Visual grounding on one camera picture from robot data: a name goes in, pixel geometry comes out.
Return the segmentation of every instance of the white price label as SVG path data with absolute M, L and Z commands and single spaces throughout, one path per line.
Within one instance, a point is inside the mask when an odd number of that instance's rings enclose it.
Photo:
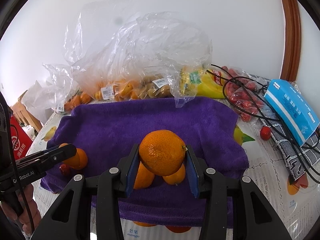
M 162 88 L 164 85 L 168 85 L 168 79 L 167 78 L 160 78 L 157 80 L 153 80 L 153 84 L 155 84 L 158 88 Z
M 109 100 L 115 98 L 115 93 L 113 92 L 113 86 L 101 88 L 101 93 L 103 100 Z
M 64 112 L 64 103 L 63 102 L 58 104 L 57 111 L 58 112 Z

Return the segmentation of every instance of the white wall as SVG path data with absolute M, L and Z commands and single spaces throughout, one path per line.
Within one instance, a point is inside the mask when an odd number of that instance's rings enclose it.
M 302 43 L 297 84 L 303 97 L 320 117 L 320 31 L 301 4 L 299 9 Z
M 48 72 L 42 63 L 64 63 L 67 22 L 96 0 L 29 0 L 0 41 L 0 90 L 9 105 Z M 142 14 L 179 11 L 212 38 L 213 62 L 278 78 L 284 53 L 281 0 L 137 0 Z

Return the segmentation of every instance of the brown wood trim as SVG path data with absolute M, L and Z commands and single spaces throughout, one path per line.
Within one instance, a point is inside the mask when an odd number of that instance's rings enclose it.
M 285 18 L 284 60 L 280 78 L 295 81 L 301 54 L 301 22 L 297 0 L 282 0 Z

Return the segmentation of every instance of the silver screw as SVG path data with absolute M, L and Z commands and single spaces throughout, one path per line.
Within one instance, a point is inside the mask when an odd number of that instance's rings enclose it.
M 242 181 L 245 183 L 249 183 L 251 181 L 251 179 L 248 176 L 243 176 Z
M 208 174 L 215 174 L 216 173 L 216 170 L 214 168 L 207 168 L 205 170 Z
M 73 179 L 74 179 L 75 181 L 79 181 L 79 180 L 82 179 L 82 175 L 81 175 L 81 174 L 77 174 L 76 176 L 73 177 Z
M 117 173 L 119 171 L 119 169 L 117 168 L 117 167 L 113 167 L 113 168 L 111 168 L 110 170 L 109 170 L 109 172 L 111 173 L 111 174 L 115 174 L 115 173 Z

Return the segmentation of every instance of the red shopping bag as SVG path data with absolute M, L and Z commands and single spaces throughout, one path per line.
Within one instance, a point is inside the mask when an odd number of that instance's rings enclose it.
M 32 144 L 32 140 L 25 133 L 25 131 L 20 127 L 18 121 L 15 119 L 14 116 L 11 116 L 10 124 L 17 129 L 16 130 L 12 126 L 10 127 L 14 159 L 18 160 L 26 156 L 27 151 L 29 150 Z

